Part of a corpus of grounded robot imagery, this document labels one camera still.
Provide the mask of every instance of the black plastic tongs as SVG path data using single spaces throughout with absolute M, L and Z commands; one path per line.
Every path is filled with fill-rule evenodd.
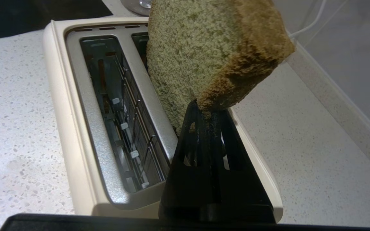
M 228 110 L 212 112 L 205 119 L 196 101 L 189 103 L 159 217 L 275 223 L 272 204 Z

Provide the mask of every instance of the countertop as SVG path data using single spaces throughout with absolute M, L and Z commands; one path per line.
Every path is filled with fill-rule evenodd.
M 0 39 L 0 226 L 19 212 L 74 213 L 41 38 Z M 369 160 L 288 64 L 235 108 L 275 174 L 282 223 L 370 226 Z

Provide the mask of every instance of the bread slice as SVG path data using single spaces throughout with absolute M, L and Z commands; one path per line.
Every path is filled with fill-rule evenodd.
M 177 134 L 192 100 L 231 107 L 294 52 L 271 0 L 154 0 L 148 31 L 149 74 Z

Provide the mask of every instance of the quartz countertop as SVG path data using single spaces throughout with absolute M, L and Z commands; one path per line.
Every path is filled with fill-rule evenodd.
M 0 39 L 0 226 L 20 212 L 74 213 L 41 39 Z M 369 160 L 288 64 L 235 109 L 279 184 L 282 223 L 370 226 Z

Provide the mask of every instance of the black surface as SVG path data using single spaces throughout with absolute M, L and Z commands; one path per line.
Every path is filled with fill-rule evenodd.
M 229 169 L 224 166 L 225 155 Z M 184 164 L 185 156 L 189 166 Z M 189 104 L 159 218 L 275 223 L 272 204 L 228 110 L 212 112 L 206 119 L 196 101 Z
M 195 222 L 170 222 L 157 219 L 128 219 L 105 218 L 69 215 L 43 215 L 43 214 L 17 214 L 8 218 L 0 229 L 1 231 L 125 231 L 125 230 L 370 230 L 358 227 L 329 227 L 307 225 L 272 225 L 255 223 L 195 223 Z
M 101 0 L 0 0 L 0 38 L 43 29 L 50 20 L 109 15 Z

